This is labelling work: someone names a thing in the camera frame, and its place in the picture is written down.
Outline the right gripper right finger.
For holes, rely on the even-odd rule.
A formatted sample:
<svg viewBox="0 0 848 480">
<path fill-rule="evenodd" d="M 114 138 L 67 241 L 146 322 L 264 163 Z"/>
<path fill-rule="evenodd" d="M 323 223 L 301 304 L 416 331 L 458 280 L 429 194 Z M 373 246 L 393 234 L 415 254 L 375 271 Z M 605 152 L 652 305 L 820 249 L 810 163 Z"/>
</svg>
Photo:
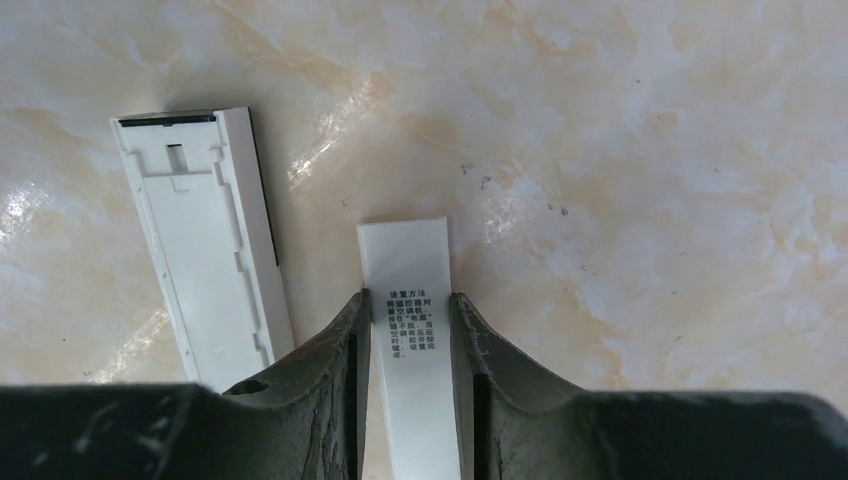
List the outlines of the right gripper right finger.
<svg viewBox="0 0 848 480">
<path fill-rule="evenodd" d="M 597 391 L 450 298 L 466 479 L 843 479 L 847 421 L 786 391 Z"/>
</svg>

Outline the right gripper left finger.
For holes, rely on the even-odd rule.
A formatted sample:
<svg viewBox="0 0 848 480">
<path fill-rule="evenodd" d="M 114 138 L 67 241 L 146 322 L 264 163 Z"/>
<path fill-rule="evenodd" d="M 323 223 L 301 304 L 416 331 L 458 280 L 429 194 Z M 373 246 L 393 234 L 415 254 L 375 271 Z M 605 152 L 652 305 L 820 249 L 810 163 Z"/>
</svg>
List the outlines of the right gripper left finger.
<svg viewBox="0 0 848 480">
<path fill-rule="evenodd" d="M 3 387 L 5 479 L 358 479 L 371 301 L 222 393 L 195 384 Z"/>
</svg>

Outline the white remote battery cover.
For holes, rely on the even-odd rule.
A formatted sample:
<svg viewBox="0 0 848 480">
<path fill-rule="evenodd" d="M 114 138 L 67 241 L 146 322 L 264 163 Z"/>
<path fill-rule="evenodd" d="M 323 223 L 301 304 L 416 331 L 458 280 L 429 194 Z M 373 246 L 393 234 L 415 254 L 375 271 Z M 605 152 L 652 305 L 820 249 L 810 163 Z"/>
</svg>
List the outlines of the white remote battery cover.
<svg viewBox="0 0 848 480">
<path fill-rule="evenodd" d="M 362 224 L 357 235 L 392 474 L 467 479 L 449 320 L 448 220 Z"/>
</svg>

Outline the white black remote control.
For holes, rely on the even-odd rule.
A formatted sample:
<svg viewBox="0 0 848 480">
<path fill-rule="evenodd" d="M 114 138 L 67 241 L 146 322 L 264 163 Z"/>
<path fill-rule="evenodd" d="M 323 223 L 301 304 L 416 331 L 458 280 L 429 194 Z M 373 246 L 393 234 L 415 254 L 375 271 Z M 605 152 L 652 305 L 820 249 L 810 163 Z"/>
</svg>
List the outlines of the white black remote control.
<svg viewBox="0 0 848 480">
<path fill-rule="evenodd" d="M 218 392 L 292 352 L 251 113 L 143 113 L 111 128 L 188 378 Z"/>
</svg>

